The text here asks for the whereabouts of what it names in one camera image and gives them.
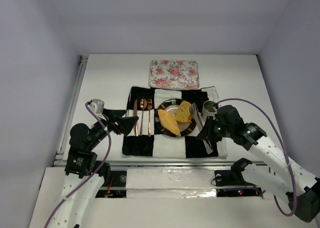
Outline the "round bread piece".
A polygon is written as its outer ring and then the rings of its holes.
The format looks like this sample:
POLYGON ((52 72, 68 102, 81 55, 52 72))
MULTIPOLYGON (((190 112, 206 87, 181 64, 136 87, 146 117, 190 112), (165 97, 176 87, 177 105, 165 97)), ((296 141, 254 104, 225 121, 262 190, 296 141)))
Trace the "round bread piece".
POLYGON ((175 113, 176 122, 180 125, 190 124, 192 114, 190 112, 191 103, 183 100, 175 113))

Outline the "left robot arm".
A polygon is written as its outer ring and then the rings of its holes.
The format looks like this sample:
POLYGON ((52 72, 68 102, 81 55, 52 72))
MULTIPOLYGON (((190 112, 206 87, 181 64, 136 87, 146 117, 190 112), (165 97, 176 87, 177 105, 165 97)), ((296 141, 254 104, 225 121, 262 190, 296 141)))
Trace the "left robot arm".
POLYGON ((108 138, 107 151, 111 150, 111 132, 128 135, 138 121, 138 116, 125 117, 125 110, 90 108, 96 119, 92 127, 84 123, 70 130, 70 148, 64 169, 60 201, 45 223, 46 228, 81 228, 98 190, 111 178, 111 167, 106 162, 108 154, 99 161, 93 151, 104 138, 108 138))

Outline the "long bread piece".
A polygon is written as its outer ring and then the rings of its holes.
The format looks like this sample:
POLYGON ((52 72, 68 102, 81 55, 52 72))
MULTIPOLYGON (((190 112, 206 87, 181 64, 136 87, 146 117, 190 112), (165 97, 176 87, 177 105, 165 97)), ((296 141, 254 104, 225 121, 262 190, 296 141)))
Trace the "long bread piece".
POLYGON ((171 133, 173 133, 176 136, 179 135, 180 129, 178 127, 178 123, 176 121, 176 118, 172 113, 165 111, 163 109, 158 109, 157 114, 159 116, 159 120, 160 120, 161 125, 165 129, 167 129, 168 131, 170 131, 171 133))

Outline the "stainless steel serving tongs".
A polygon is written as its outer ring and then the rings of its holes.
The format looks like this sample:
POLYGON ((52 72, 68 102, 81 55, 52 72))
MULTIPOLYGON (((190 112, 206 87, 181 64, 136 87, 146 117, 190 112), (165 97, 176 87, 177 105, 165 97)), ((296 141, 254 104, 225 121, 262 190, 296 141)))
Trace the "stainless steel serving tongs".
MULTIPOLYGON (((193 119, 195 120, 195 123, 197 125, 199 132, 201 132, 204 125, 201 121, 201 117, 199 115, 199 110, 198 110, 197 104, 195 102, 192 103, 189 110, 190 110, 190 113, 191 113, 193 119)), ((210 155, 214 151, 213 147, 211 146, 210 142, 208 142, 207 140, 203 140, 203 143, 204 143, 207 154, 210 155)))

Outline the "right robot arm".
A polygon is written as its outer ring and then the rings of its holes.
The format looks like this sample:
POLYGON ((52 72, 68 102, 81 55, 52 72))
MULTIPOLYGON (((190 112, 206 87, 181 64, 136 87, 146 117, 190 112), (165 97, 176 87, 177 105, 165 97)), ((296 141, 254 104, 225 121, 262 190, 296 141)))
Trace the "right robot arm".
POLYGON ((221 106, 206 118, 197 139, 217 143, 224 138, 261 159, 272 172, 241 158, 227 171, 239 184, 252 184, 286 202, 291 214, 309 223, 320 212, 320 179, 288 157, 255 123, 245 123, 232 105, 221 106))

